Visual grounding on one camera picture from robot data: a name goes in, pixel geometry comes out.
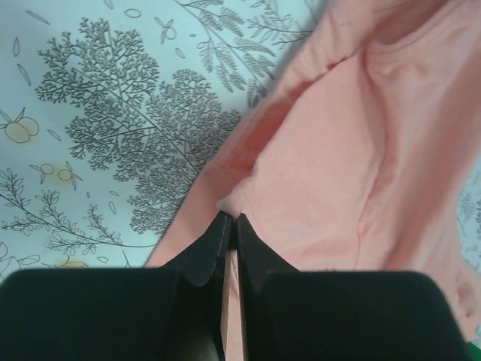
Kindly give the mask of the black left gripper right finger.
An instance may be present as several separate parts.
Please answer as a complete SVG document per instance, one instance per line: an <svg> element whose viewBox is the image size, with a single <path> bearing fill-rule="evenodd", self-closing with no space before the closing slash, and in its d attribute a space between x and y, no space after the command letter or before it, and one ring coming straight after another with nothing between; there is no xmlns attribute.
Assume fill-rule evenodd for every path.
<svg viewBox="0 0 481 361"><path fill-rule="evenodd" d="M247 360L469 360L449 305L418 272L302 272L236 222Z"/></svg>

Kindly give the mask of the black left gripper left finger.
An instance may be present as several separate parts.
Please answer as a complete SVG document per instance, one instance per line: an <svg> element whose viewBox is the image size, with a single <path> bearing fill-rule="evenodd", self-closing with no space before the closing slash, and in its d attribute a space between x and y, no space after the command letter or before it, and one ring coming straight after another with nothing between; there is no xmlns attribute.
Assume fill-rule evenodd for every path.
<svg viewBox="0 0 481 361"><path fill-rule="evenodd" d="M223 360L231 217L158 268L14 272L1 287L3 360Z"/></svg>

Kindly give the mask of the salmon pink t shirt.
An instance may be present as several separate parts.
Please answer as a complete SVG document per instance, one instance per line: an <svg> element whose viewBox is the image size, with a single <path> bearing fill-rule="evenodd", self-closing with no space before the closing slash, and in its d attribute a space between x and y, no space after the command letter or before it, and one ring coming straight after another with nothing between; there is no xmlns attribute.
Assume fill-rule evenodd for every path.
<svg viewBox="0 0 481 361"><path fill-rule="evenodd" d="M466 344L480 276L458 194L480 155L480 3L335 1L280 82L193 183L149 265L231 217L223 360L244 357L236 222L302 272L418 272Z"/></svg>

